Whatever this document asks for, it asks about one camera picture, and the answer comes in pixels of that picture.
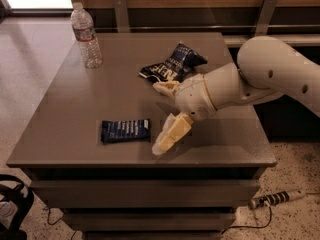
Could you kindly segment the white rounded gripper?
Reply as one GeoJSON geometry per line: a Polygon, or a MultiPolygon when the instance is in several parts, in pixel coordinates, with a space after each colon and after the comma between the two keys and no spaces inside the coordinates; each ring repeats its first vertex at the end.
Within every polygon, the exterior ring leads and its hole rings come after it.
{"type": "Polygon", "coordinates": [[[204,76],[198,74],[184,80],[156,82],[153,88],[168,97],[175,96],[175,105],[182,113],[170,114],[158,135],[152,153],[156,156],[166,153],[192,128],[193,121],[202,121],[216,113],[205,84],[204,76]]]}

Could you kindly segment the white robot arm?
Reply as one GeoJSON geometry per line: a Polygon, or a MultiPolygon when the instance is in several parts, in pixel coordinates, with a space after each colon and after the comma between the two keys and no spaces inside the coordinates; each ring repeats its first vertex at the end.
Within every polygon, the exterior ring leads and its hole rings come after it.
{"type": "Polygon", "coordinates": [[[237,61],[182,82],[157,82],[156,91],[174,100],[152,153],[162,155],[192,128],[228,106],[260,104],[287,95],[320,116],[320,65],[285,42],[257,36],[239,49],[237,61]]]}

